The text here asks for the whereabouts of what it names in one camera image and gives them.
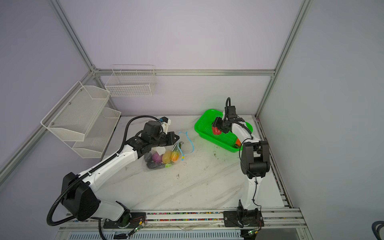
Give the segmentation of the red pepper toy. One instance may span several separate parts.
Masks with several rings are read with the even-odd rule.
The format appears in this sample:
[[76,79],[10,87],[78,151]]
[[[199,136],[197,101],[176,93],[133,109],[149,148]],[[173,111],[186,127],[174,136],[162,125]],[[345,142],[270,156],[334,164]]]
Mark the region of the red pepper toy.
[[214,135],[218,136],[222,133],[222,131],[217,127],[212,127],[212,132]]

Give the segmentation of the black round avocado toy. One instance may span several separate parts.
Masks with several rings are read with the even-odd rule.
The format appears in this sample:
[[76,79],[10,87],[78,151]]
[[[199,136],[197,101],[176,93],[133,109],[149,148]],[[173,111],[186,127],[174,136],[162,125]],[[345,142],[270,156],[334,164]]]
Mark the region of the black round avocado toy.
[[151,153],[151,152],[149,152],[149,153],[145,153],[145,154],[144,154],[144,161],[145,161],[146,163],[152,161],[152,153]]

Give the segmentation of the clear zip bag blue zipper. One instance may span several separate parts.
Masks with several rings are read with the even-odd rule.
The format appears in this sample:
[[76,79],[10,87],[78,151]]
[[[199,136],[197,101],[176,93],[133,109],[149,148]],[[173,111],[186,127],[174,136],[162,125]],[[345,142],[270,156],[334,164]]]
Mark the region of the clear zip bag blue zipper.
[[162,155],[156,150],[144,155],[142,164],[144,172],[171,168],[186,161],[187,156],[195,150],[194,144],[188,132],[178,132],[177,135],[180,139],[173,146],[161,150]]

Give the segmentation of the purple onion toy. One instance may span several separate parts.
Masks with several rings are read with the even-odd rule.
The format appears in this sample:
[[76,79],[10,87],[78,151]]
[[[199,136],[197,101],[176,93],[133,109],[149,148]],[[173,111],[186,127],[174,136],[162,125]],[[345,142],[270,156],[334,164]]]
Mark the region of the purple onion toy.
[[159,155],[157,152],[155,152],[153,155],[152,155],[152,161],[154,163],[157,163],[157,164],[161,164],[163,161],[162,161],[162,156]]

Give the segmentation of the yellow lemon toy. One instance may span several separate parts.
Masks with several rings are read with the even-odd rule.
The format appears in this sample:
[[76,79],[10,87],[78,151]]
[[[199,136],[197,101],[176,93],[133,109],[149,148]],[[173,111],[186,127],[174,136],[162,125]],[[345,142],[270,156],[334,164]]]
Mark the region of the yellow lemon toy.
[[171,162],[171,153],[172,151],[166,151],[163,155],[162,155],[162,161],[163,161],[163,164],[168,164]]

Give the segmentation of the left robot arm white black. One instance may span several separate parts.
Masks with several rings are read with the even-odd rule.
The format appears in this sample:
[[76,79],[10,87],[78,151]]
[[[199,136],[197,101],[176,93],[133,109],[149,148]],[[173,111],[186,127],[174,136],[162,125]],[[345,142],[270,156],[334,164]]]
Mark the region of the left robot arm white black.
[[126,206],[119,201],[112,203],[102,200],[96,196],[96,192],[107,180],[153,148],[174,145],[180,137],[168,131],[170,124],[171,120],[166,117],[152,118],[131,138],[124,132],[120,148],[107,159],[78,175],[66,175],[63,179],[63,189],[71,189],[63,196],[62,205],[78,221],[98,218],[121,222],[125,217],[129,217],[130,210]]

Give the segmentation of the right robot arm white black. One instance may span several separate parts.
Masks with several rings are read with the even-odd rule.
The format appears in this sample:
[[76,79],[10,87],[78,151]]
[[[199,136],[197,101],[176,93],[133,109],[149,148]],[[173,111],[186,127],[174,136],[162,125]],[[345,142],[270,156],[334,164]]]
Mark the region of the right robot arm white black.
[[223,116],[216,117],[212,123],[214,135],[233,133],[241,142],[239,146],[239,158],[242,173],[247,176],[249,191],[244,208],[250,209],[250,202],[262,210],[262,205],[257,203],[259,185],[266,173],[270,171],[270,149],[267,141],[257,138],[247,127],[243,118],[236,113],[236,107],[227,101]]

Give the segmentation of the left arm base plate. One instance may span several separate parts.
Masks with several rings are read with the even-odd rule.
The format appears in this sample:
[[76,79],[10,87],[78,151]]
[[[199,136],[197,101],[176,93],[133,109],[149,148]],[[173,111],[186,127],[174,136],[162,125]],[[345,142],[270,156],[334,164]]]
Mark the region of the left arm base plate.
[[130,212],[123,215],[118,221],[105,221],[104,229],[134,229],[139,226],[140,222],[144,222],[147,218],[145,212]]

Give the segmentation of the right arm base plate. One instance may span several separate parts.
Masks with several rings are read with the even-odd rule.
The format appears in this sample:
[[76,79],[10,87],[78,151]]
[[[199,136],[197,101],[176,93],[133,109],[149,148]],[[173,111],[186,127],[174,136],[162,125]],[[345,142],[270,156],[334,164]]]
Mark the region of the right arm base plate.
[[258,209],[247,211],[246,213],[237,213],[237,211],[224,211],[225,227],[264,227],[264,219]]

